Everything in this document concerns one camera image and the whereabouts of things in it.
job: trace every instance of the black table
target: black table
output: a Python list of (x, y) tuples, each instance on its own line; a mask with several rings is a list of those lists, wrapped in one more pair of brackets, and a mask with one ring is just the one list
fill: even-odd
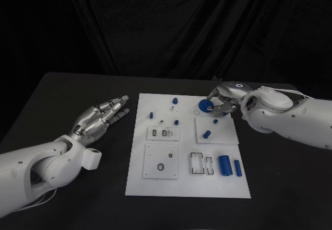
[[(81, 112), (128, 95), (130, 113), (91, 146), (100, 167), (82, 169), (43, 205), (0, 219), (0, 229), (331, 229), (332, 152), (261, 134), (232, 114), (251, 199), (124, 196), (139, 93), (209, 94), (217, 81), (88, 74), (45, 75), (0, 152), (68, 134)], [(261, 83), (248, 83), (258, 88)], [(294, 89), (286, 84), (266, 84)]]

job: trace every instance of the round hole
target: round hole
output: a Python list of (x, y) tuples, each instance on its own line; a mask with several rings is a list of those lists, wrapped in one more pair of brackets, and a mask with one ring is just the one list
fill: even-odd
[(157, 170), (162, 171), (165, 169), (165, 165), (163, 164), (159, 164), (157, 165)]

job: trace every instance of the robotic hand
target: robotic hand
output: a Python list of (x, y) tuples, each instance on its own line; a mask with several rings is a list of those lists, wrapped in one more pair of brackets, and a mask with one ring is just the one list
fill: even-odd
[[(300, 94), (303, 99), (293, 101), (277, 91)], [(332, 149), (332, 101), (266, 86), (253, 90), (235, 81), (221, 83), (206, 99), (215, 96), (224, 104), (208, 107), (208, 111), (231, 113), (240, 107), (243, 119), (258, 132), (276, 132), (300, 143)]]
[[(123, 96), (92, 106), (78, 117), (71, 133), (53, 142), (0, 154), (0, 218), (69, 184), (82, 167), (97, 169), (101, 153), (87, 146), (128, 113), (128, 109), (117, 113), (127, 99)], [(30, 170), (42, 178), (39, 183), (30, 181)]]

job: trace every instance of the black backdrop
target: black backdrop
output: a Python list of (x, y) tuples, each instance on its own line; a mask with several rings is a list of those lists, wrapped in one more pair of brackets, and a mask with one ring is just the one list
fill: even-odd
[(329, 0), (1, 3), (6, 133), (49, 71), (279, 82), (332, 99)]

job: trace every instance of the robotic arm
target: robotic arm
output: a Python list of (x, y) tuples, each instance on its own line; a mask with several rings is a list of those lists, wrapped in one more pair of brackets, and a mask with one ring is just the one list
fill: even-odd
[[(277, 91), (300, 94), (305, 98), (293, 101)], [(224, 104), (206, 108), (209, 111), (231, 113), (240, 107), (243, 119), (258, 132), (276, 132), (300, 143), (332, 149), (332, 101), (264, 86), (253, 90), (235, 81), (221, 83), (206, 99), (215, 96)]]
[[(0, 218), (48, 191), (69, 184), (82, 167), (97, 169), (101, 153), (87, 146), (128, 113), (128, 109), (117, 113), (127, 99), (123, 96), (89, 107), (78, 117), (71, 133), (53, 142), (0, 154)], [(42, 178), (36, 184), (30, 182), (30, 170)]]

